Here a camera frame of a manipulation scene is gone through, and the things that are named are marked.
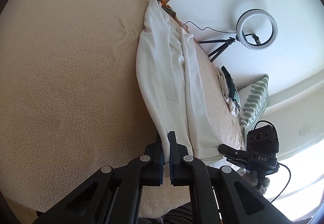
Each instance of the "white cloth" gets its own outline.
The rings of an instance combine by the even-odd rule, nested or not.
[[[219,67],[217,67],[217,75],[218,75],[219,83],[220,83],[221,88],[222,88],[223,98],[226,101],[226,103],[228,104],[229,111],[231,112],[231,114],[234,117],[237,117],[239,115],[239,113],[240,113],[240,110],[229,96],[229,91],[228,91],[226,78],[224,76],[223,71]]]
[[[170,22],[156,0],[150,0],[140,35],[136,74],[138,84],[162,140],[169,162],[169,131],[189,154],[208,164],[222,158],[222,143],[209,123],[193,36]]]

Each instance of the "cushion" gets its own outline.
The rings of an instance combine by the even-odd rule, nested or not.
[[[261,118],[268,104],[269,76],[266,75],[259,81],[239,91],[239,98],[243,108],[244,116],[240,118],[240,127],[244,142],[246,135],[252,130]]]

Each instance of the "cable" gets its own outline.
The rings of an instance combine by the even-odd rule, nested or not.
[[[192,23],[195,27],[197,27],[197,28],[198,28],[199,30],[201,30],[201,31],[204,31],[205,29],[209,28],[210,30],[213,30],[213,31],[215,31],[215,32],[226,33],[226,34],[236,34],[236,32],[224,32],[224,31],[215,30],[215,29],[210,28],[209,26],[205,27],[204,29],[201,29],[201,28],[199,28],[197,25],[195,25],[195,24],[194,24],[193,22],[191,22],[191,21],[187,21],[186,24],[187,24],[187,23]]]
[[[267,120],[259,120],[259,121],[255,124],[253,130],[255,130],[255,128],[257,127],[257,125],[258,125],[260,122],[265,122],[265,123],[267,123],[267,124],[270,124],[270,125],[273,127],[273,129],[274,129],[276,135],[278,136],[278,134],[277,134],[277,130],[276,130],[276,127],[275,127],[271,122],[269,122],[269,121],[267,121]]]
[[[273,201],[275,201],[280,195],[281,195],[281,193],[286,189],[286,187],[287,187],[287,185],[289,184],[289,182],[290,182],[290,179],[291,179],[291,171],[290,171],[290,169],[288,168],[288,166],[286,166],[286,165],[283,165],[283,164],[281,164],[281,163],[278,163],[279,165],[281,165],[281,166],[283,166],[283,167],[286,167],[287,168],[287,170],[288,170],[288,172],[289,172],[289,179],[288,179],[288,182],[287,182],[287,184],[285,185],[285,187],[283,188],[283,190],[281,190],[281,192],[279,193],[279,195],[278,196],[276,196],[270,203],[272,203]]]

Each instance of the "black cable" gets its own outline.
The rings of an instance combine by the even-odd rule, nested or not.
[[[187,21],[186,24],[187,24],[187,23],[192,23],[195,27],[197,27],[197,28],[198,28],[199,30],[201,30],[201,31],[204,31],[205,29],[209,28],[210,30],[213,30],[213,31],[215,31],[215,32],[226,33],[226,34],[236,34],[236,32],[224,32],[224,31],[215,30],[215,29],[210,28],[209,26],[205,27],[204,29],[201,29],[201,28],[199,28],[197,25],[195,25],[195,24],[194,24],[193,22],[191,22],[191,21]]]
[[[236,34],[237,33],[237,32],[224,32],[224,31],[219,31],[219,30],[212,29],[209,26],[205,27],[204,29],[201,29],[200,27],[198,27],[195,23],[193,23],[191,21],[187,21],[186,24],[187,23],[192,23],[195,27],[197,27],[201,31],[204,31],[205,29],[209,28],[210,30],[213,30],[215,32],[220,32],[220,33],[227,33],[227,34]],[[255,35],[255,34],[245,34],[245,36],[249,36],[249,35],[251,35],[253,37],[253,39],[255,40],[255,42],[257,44],[260,44],[259,37],[257,35]]]
[[[279,193],[279,195],[278,196],[276,196],[270,203],[272,203],[273,201],[275,201],[280,195],[281,195],[281,193],[286,189],[286,187],[287,187],[287,185],[289,184],[289,182],[290,182],[290,179],[291,179],[291,171],[290,171],[290,169],[288,168],[288,166],[286,166],[286,165],[283,165],[283,164],[281,164],[281,163],[278,163],[279,165],[281,165],[281,166],[283,166],[283,167],[286,167],[287,168],[287,170],[288,170],[288,172],[289,172],[289,179],[288,179],[288,182],[287,182],[287,184],[285,185],[285,187],[283,188],[283,190],[281,190],[281,192]]]
[[[278,134],[277,134],[276,127],[275,127],[271,122],[269,122],[269,121],[267,121],[267,120],[259,120],[259,121],[255,124],[253,130],[255,130],[255,128],[257,127],[257,125],[258,125],[260,122],[265,122],[265,123],[267,123],[267,124],[270,124],[270,125],[273,127],[273,129],[274,129],[276,135],[278,135]]]

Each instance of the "beige blanket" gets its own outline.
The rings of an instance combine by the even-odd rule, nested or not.
[[[44,212],[101,166],[123,166],[155,141],[135,73],[147,5],[9,0],[0,15],[0,190],[6,197]],[[197,49],[199,67],[213,69]],[[217,75],[208,75],[202,76],[211,95],[206,101],[221,101],[207,111],[230,117],[213,126],[239,146],[238,121],[211,84]],[[144,187],[140,215],[158,217],[190,200],[187,187],[168,182]]]

